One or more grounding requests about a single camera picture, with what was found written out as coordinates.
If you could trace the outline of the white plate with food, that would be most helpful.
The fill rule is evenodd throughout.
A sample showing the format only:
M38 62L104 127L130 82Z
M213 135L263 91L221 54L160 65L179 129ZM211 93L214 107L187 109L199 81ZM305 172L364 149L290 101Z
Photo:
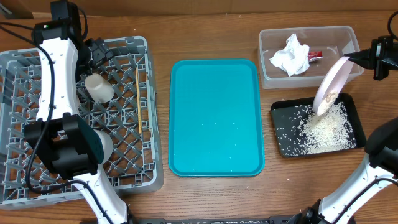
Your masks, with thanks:
M343 89L348 80L353 62L349 57L341 57L328 71L321 82L313 101L313 110L317 116L324 114Z

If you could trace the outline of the cream white cup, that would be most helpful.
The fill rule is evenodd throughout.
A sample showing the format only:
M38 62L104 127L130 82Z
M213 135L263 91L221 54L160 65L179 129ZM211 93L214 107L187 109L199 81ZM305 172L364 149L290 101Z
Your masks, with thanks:
M97 73L85 78L85 88L96 103L107 103L114 97L112 85Z

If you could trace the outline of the red snack wrapper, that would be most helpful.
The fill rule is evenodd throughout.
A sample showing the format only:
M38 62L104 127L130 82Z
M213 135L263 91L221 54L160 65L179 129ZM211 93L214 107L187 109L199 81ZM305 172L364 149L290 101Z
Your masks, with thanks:
M308 53L308 61L309 62L315 62L317 60L320 60L323 58L323 52L319 51L319 52L309 52Z

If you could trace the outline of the white napkin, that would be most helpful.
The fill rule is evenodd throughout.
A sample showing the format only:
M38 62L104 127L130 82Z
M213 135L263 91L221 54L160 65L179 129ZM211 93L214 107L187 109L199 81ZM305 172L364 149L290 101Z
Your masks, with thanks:
M308 45L302 45L297 35L292 34L286 40L286 46L277 51L269 61L273 66L285 71L289 77L300 75L309 69L309 50Z

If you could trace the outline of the grey ceramic bowl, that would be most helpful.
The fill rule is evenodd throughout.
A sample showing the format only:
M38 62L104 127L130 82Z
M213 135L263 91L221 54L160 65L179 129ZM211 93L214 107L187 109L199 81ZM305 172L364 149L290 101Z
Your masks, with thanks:
M95 133L99 136L102 147L103 147L103 154L104 158L102 164L106 163L112 155L113 152L113 141L109 134L105 133L104 131L95 130Z

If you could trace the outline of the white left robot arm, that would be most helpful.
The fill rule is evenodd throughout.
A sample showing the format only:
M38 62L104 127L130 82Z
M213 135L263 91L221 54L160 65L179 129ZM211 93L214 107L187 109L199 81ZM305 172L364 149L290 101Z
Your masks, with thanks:
M79 114L76 80L113 58L102 39L87 38L83 11L74 3L54 1L52 18L31 28L29 43L37 57L22 67L40 67L39 109L24 126L24 139L45 168L74 185L99 223L132 223L129 207L114 191L103 169L113 150L109 135L90 127Z

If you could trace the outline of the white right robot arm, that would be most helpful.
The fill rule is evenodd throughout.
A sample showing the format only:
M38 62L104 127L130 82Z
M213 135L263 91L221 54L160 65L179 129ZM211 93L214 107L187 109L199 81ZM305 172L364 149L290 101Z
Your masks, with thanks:
M380 36L372 40L370 48L344 54L329 70L315 95L313 109L317 115L323 114L323 102L327 98L340 93L353 64L373 70L375 80L386 78L389 71L397 70L397 36L393 33ZM373 131L364 150L365 156L358 168L332 194L292 216L288 222L348 223L379 191L397 184L397 119Z

